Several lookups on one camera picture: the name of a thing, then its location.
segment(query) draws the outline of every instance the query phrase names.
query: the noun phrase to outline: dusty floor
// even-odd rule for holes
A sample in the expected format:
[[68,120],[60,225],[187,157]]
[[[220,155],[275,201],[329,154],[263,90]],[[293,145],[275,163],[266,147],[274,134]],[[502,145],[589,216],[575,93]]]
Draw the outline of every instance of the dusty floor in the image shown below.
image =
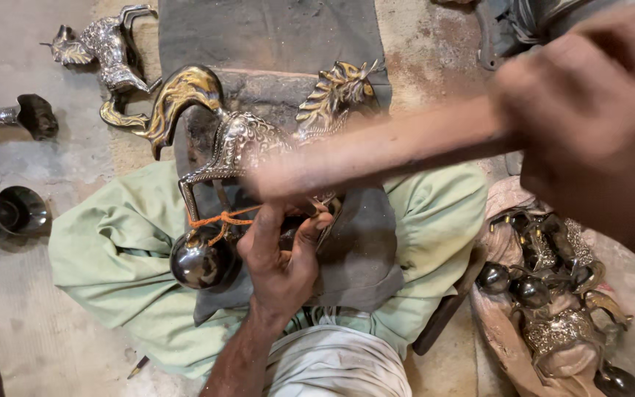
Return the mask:
[[[24,131],[0,131],[0,187],[25,185],[44,196],[53,216],[65,212],[115,175],[153,161],[148,143],[104,124],[97,113],[104,90],[93,73],[68,71],[37,43],[58,25],[82,28],[116,14],[120,0],[60,2],[0,0],[0,106],[38,93],[61,121],[56,142]],[[390,79],[393,112],[482,93],[488,74],[477,67],[478,26],[467,7],[428,0],[375,0]],[[160,75],[153,21],[135,24],[147,75]],[[138,110],[149,106],[140,101]],[[502,158],[481,160],[490,182],[506,176]],[[147,366],[126,381],[139,358],[124,332],[108,330],[51,282],[47,241],[0,248],[0,367],[8,396],[192,396],[197,382]],[[635,314],[635,257],[600,236],[595,252],[607,265],[627,311]],[[635,374],[635,324],[614,358]],[[465,302],[423,357],[405,363],[415,396],[512,396],[489,359]]]

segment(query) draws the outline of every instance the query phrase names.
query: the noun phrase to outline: orange string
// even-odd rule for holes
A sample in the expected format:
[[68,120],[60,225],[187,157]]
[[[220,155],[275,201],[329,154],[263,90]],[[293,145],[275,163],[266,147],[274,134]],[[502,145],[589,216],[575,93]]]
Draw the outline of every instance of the orange string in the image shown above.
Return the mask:
[[211,247],[214,243],[218,242],[219,239],[221,239],[225,235],[226,231],[229,229],[229,225],[250,225],[253,222],[251,220],[243,221],[241,219],[234,219],[233,216],[239,215],[244,212],[258,210],[259,208],[261,208],[260,205],[255,205],[253,207],[245,208],[243,210],[234,211],[234,212],[223,211],[221,214],[217,216],[213,216],[212,218],[200,219],[199,221],[195,221],[195,222],[190,220],[190,213],[188,213],[188,223],[190,224],[191,228],[197,229],[200,226],[205,226],[210,223],[215,223],[216,221],[222,221],[222,228],[219,230],[219,234],[215,236],[215,238],[207,242],[207,245]]

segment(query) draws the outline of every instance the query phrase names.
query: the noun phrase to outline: hand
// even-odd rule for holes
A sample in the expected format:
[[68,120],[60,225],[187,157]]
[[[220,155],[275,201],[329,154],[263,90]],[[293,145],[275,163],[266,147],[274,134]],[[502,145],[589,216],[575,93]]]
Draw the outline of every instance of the hand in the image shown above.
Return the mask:
[[635,251],[635,6],[582,22],[495,81],[527,148],[521,185]]
[[295,233],[293,250],[281,251],[278,243],[286,212],[282,204],[264,204],[237,244],[254,284],[250,316],[275,335],[313,293],[318,277],[315,249],[321,231],[332,221],[328,212],[305,220]]

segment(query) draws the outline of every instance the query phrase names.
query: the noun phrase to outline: metal sphere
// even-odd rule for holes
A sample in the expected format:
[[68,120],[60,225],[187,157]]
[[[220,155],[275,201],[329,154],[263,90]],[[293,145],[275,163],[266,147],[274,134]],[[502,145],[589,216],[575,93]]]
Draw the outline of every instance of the metal sphere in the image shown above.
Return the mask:
[[476,283],[485,293],[500,294],[509,288],[509,281],[509,269],[506,266],[487,262],[479,272]]
[[178,283],[194,290],[219,284],[235,261],[234,249],[225,239],[212,246],[217,230],[202,226],[182,235],[171,250],[171,273]]
[[528,309],[540,309],[550,303],[550,291],[540,278],[524,275],[513,280],[509,292],[514,301]]
[[616,366],[604,366],[604,373],[597,371],[594,385],[607,397],[635,397],[635,376]]

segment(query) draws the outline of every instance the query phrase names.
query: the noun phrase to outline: man's right hand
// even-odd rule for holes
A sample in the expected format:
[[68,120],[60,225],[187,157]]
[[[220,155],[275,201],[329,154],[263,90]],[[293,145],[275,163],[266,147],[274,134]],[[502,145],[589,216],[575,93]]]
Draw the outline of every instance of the man's right hand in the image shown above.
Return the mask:
[[527,148],[522,186],[635,251],[635,6],[582,22],[495,81]]

